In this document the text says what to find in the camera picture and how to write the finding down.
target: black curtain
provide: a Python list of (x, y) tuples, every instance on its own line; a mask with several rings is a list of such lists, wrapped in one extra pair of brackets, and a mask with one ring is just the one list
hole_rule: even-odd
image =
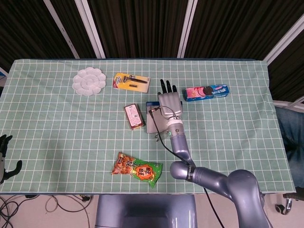
[(80, 58), (96, 58), (74, 0), (51, 0)]
[(0, 1), (0, 66), (15, 59), (74, 58), (43, 1)]
[(187, 0), (89, 0), (107, 58), (176, 57)]
[(303, 13), (302, 0), (199, 0), (185, 57), (263, 60)]
[(268, 66), (274, 100), (294, 102), (304, 95), (304, 31)]

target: white floor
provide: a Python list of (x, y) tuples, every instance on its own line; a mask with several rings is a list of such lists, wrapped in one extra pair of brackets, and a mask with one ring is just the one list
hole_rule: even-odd
[[(70, 210), (81, 209), (80, 205), (74, 202), (72, 199), (65, 196), (57, 196), (59, 203)], [(213, 205), (218, 212), (225, 228), (236, 228), (238, 227), (238, 218), (235, 207), (232, 202), (219, 195), (211, 194), (211, 200)], [(88, 227), (86, 214), (84, 211), (77, 213), (68, 213), (60, 208), (56, 211), (49, 213), (45, 210), (45, 204), (49, 196), (39, 196), (37, 199), (24, 202), (18, 213), (11, 218), (11, 222), (14, 228), (86, 228)], [(17, 202), (24, 200), (24, 196), (16, 199)], [(87, 208), (90, 227), (94, 228), (96, 209), (97, 209), (98, 196), (94, 196), (91, 205)], [(275, 204), (285, 203), (285, 199), (282, 198), (281, 194), (271, 194), (266, 196), (266, 213), (275, 228), (297, 228), (303, 227), (304, 224), (304, 202), (293, 200), (292, 210), (287, 215), (281, 215), (276, 212)], [(48, 209), (54, 208), (54, 202), (50, 201)], [(196, 205), (198, 213), (198, 226), (199, 228), (220, 228), (220, 225), (213, 214), (213, 211), (209, 205), (206, 195), (196, 195)], [(0, 219), (0, 226), (2, 226), (4, 220)]]

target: snack bag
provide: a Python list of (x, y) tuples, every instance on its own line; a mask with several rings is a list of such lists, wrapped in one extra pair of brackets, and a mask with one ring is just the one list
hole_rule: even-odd
[(117, 161), (112, 170), (112, 174), (130, 174), (134, 178), (148, 182), (152, 188), (161, 173), (162, 164), (132, 158), (121, 152), (118, 153)]

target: green grid tablecloth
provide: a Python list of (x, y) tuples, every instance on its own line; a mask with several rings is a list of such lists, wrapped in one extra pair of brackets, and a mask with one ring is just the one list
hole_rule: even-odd
[[(90, 97), (77, 95), (72, 79), (86, 67), (101, 69), (106, 87)], [(117, 72), (151, 78), (149, 92), (112, 88)], [(202, 193), (202, 187), (175, 180), (175, 158), (141, 128), (131, 131), (124, 106), (157, 100), (159, 79), (180, 92), (186, 87), (228, 84), (225, 98), (183, 102), (182, 115), (192, 158), (226, 175), (235, 169), (255, 174), (261, 190), (294, 191), (263, 61), (192, 60), (16, 60), (0, 98), (1, 134), (13, 135), (6, 168), (23, 161), (20, 174), (2, 192)], [(163, 163), (154, 189), (129, 175), (111, 175), (118, 152)]]

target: blue jeans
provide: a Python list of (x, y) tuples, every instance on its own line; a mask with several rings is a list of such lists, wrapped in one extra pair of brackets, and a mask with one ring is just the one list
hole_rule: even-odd
[(304, 187), (304, 113), (275, 108), (296, 187)]

